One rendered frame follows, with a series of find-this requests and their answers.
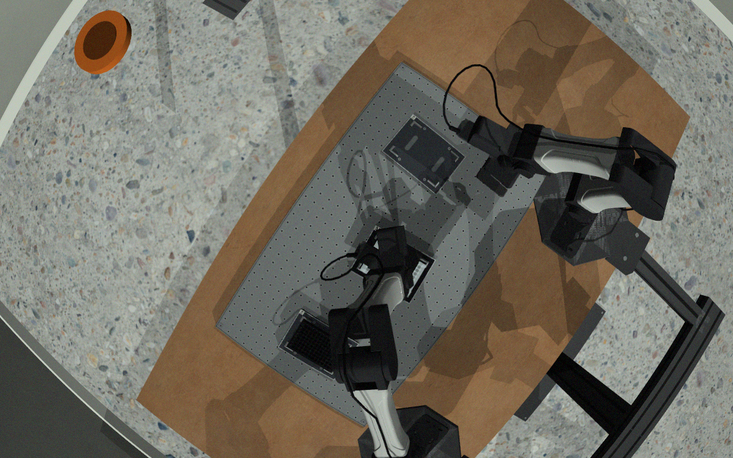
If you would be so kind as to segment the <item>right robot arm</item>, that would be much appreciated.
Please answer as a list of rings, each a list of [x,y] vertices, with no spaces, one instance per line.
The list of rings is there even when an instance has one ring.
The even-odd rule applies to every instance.
[[[461,121],[459,138],[468,122]],[[535,174],[574,173],[564,201],[566,211],[550,237],[570,257],[578,253],[603,209],[632,207],[648,219],[663,220],[676,163],[633,128],[623,127],[620,137],[607,139],[562,134],[529,123],[524,128],[549,139],[502,127],[480,115],[468,141],[461,139],[494,158],[504,155],[507,166],[527,179]],[[634,150],[620,150],[631,146],[641,158],[635,158]]]

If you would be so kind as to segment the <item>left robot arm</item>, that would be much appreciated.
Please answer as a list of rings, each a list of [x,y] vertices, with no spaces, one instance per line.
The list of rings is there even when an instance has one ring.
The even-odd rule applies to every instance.
[[[404,256],[409,254],[405,227],[385,227],[376,233],[377,257],[383,264],[384,277],[351,322],[348,333],[352,340],[369,338],[370,346],[349,347],[347,337],[346,376],[354,396],[376,417],[374,419],[359,405],[374,441],[372,458],[389,458],[385,445],[392,458],[425,458],[449,429],[427,414],[422,415],[407,434],[400,424],[390,388],[391,382],[398,377],[398,353],[390,315],[396,305],[407,298],[409,289],[415,284],[412,270],[405,264]],[[364,290],[359,298],[348,305],[349,308],[331,309],[328,313],[333,374],[348,392],[343,367],[344,334],[350,318],[383,274],[378,260],[377,264],[378,268],[370,269],[363,278]],[[419,432],[415,434],[417,429]],[[430,440],[433,441],[430,443]]]

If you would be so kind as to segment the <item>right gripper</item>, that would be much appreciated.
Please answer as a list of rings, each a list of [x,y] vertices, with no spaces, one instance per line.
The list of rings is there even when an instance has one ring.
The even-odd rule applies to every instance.
[[[466,123],[460,137],[468,141],[473,125],[474,123],[472,121]],[[476,177],[500,197],[504,197],[507,192],[507,188],[511,188],[513,186],[519,175],[520,173],[517,173],[517,171],[514,171],[507,166],[504,155],[499,155],[498,158],[494,158],[489,155],[489,158],[487,158],[485,164],[481,167]],[[495,179],[493,177],[495,177]],[[501,182],[502,185],[499,182]]]

